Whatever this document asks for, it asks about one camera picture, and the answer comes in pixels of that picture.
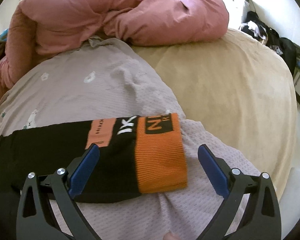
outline cartoon print on pillowcase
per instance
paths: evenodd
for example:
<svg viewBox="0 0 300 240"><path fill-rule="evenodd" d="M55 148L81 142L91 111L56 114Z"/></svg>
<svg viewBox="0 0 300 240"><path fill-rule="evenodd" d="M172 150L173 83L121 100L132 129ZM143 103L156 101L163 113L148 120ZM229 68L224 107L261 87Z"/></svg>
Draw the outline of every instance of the cartoon print on pillowcase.
<svg viewBox="0 0 300 240"><path fill-rule="evenodd" d="M91 81L93 81L96 78L96 72L92 71L88 76L86 76L83 80L83 82L85 83L90 83Z"/></svg>
<svg viewBox="0 0 300 240"><path fill-rule="evenodd" d="M49 78L49 74L48 73L43 73L42 76L41 76L41 80L42 81L45 81Z"/></svg>
<svg viewBox="0 0 300 240"><path fill-rule="evenodd" d="M36 123L35 123L35 120L34 120L36 114L37 114L37 109L35 109L35 110L31 113L31 115L30 115L29 118L28 118L28 121L27 121L26 125L23 126L22 129L29 129L29 128L35 128L35 127L37 127L37 125L36 125Z"/></svg>

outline orange sock cuff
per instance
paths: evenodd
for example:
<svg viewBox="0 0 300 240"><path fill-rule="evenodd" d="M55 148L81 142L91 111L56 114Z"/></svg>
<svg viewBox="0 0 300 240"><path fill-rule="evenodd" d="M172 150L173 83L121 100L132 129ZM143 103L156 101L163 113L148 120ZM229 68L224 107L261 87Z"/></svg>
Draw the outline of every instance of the orange sock cuff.
<svg viewBox="0 0 300 240"><path fill-rule="evenodd" d="M178 114L139 118L135 163L140 193L170 191L187 186L187 166Z"/></svg>

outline orange stripe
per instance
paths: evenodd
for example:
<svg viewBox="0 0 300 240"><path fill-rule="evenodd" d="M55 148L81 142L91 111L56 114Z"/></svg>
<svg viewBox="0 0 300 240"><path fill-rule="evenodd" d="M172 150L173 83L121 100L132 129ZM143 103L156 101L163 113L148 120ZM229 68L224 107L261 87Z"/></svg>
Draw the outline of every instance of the orange stripe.
<svg viewBox="0 0 300 240"><path fill-rule="evenodd" d="M135 161L140 193L170 191L187 186L187 166L178 115L172 114L171 119L173 131L158 134L146 134L146 117L138 120ZM157 127L160 123L149 121L148 129L159 130Z"/></svg>

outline white object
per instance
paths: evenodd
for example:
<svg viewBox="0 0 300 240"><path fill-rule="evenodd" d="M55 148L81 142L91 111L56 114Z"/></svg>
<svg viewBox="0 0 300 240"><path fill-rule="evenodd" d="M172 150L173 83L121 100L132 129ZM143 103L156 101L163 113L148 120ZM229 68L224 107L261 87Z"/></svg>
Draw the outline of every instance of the white object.
<svg viewBox="0 0 300 240"><path fill-rule="evenodd" d="M229 28L238 29L250 11L250 4L246 0L223 0L229 12Z"/></svg>
<svg viewBox="0 0 300 240"><path fill-rule="evenodd" d="M31 115L28 118L28 121L26 125L23 127L23 129L29 129L29 128L35 128L37 127L37 124L35 123L35 116L37 114L37 109L35 109Z"/></svg>
<svg viewBox="0 0 300 240"><path fill-rule="evenodd" d="M249 30L253 31L255 37L260 37L261 39L266 40L267 37L265 35L261 35L259 27L256 23L252 21L249 21L248 23L242 23L239 30L242 30L244 26L248 26Z"/></svg>

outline bed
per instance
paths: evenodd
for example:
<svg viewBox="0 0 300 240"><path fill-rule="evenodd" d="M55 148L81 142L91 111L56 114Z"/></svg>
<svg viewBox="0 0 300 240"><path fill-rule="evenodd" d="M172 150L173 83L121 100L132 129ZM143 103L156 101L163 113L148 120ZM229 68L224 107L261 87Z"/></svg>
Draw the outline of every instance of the bed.
<svg viewBox="0 0 300 240"><path fill-rule="evenodd" d="M214 42L132 48L172 89L186 118L200 121L259 171L268 172L280 199L289 176L297 115L284 61L232 29Z"/></svg>

